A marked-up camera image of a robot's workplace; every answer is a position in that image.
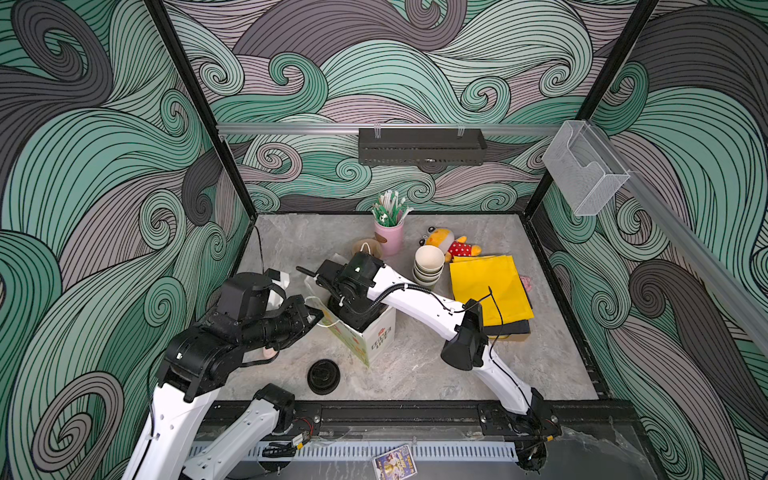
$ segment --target yellow folder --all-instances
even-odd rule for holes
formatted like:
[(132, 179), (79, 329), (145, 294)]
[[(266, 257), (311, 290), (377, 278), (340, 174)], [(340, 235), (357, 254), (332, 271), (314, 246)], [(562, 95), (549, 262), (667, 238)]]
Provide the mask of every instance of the yellow folder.
[[(515, 261), (509, 255), (492, 257), (454, 257), (451, 263), (453, 298), (466, 303), (470, 299), (480, 300), (493, 289), (493, 297), (502, 311), (504, 323), (518, 322), (533, 318), (533, 310), (525, 295)], [(480, 302), (483, 324), (502, 324), (493, 299)]]

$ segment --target pink cup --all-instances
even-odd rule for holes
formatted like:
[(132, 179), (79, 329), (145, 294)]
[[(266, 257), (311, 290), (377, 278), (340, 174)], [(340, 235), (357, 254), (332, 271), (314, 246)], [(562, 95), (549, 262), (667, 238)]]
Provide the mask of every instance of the pink cup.
[(376, 240), (381, 243), (384, 257), (395, 255), (402, 248), (402, 237), (405, 234), (402, 226), (405, 222), (394, 227), (382, 227), (378, 222), (373, 222), (373, 231), (376, 232)]

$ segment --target colorful card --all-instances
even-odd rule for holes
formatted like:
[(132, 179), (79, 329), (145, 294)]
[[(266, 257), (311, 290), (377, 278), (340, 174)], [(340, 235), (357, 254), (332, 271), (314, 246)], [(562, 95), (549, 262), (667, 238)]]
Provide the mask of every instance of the colorful card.
[(378, 480), (403, 480), (416, 475), (416, 465), (407, 445), (375, 457), (373, 468)]

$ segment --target wall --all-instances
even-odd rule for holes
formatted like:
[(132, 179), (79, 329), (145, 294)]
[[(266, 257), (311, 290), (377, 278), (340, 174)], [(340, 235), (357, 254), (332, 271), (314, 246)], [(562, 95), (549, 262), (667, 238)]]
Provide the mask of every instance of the wall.
[(120, 478), (247, 218), (141, 0), (0, 4), (3, 478)]
[[(635, 2), (605, 3), (165, 2), (219, 122), (466, 124), (573, 118)], [(419, 170), (360, 166), (353, 136), (229, 140), (265, 211), (366, 210), (388, 188), (418, 210), (521, 210), (548, 142), (490, 137), (486, 165)]]
[[(768, 5), (711, 3), (652, 19), (594, 120), (766, 308)], [(669, 476), (765, 478), (768, 360), (631, 193), (576, 218), (553, 187), (535, 225)]]

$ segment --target plush toy head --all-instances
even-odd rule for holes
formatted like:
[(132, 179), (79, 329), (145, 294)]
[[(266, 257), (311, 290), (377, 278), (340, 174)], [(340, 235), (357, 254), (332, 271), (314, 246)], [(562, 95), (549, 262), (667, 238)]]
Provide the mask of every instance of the plush toy head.
[(430, 227), (427, 229), (427, 232), (429, 235), (425, 235), (419, 242), (419, 245), (432, 245), (433, 247), (438, 247), (443, 253), (448, 252), (448, 248), (456, 239), (453, 232), (447, 228)]

